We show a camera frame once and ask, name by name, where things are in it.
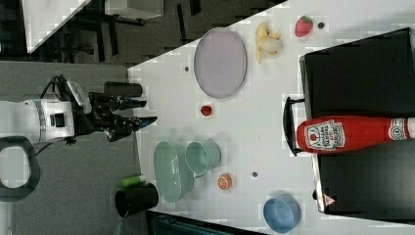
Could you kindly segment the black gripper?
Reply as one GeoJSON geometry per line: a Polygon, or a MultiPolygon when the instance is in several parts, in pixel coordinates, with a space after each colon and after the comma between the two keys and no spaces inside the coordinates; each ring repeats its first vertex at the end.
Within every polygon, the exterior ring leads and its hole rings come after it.
{"type": "Polygon", "coordinates": [[[104,132],[110,142],[129,136],[153,122],[157,117],[116,117],[113,109],[124,111],[144,108],[145,100],[135,100],[124,96],[90,92],[88,104],[92,110],[86,114],[77,103],[72,104],[74,135],[89,135],[95,131],[104,132]]]}

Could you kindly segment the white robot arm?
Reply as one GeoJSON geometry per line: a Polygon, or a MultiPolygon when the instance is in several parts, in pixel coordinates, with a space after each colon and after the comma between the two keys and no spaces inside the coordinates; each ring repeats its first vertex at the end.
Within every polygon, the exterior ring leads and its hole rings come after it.
{"type": "Polygon", "coordinates": [[[122,110],[141,108],[144,101],[130,97],[91,92],[85,99],[70,95],[62,99],[32,99],[1,103],[1,157],[24,158],[28,173],[10,180],[1,177],[1,200],[24,199],[40,180],[39,152],[54,142],[76,142],[76,138],[102,132],[110,142],[123,139],[155,122],[155,117],[124,117],[122,110]]]}

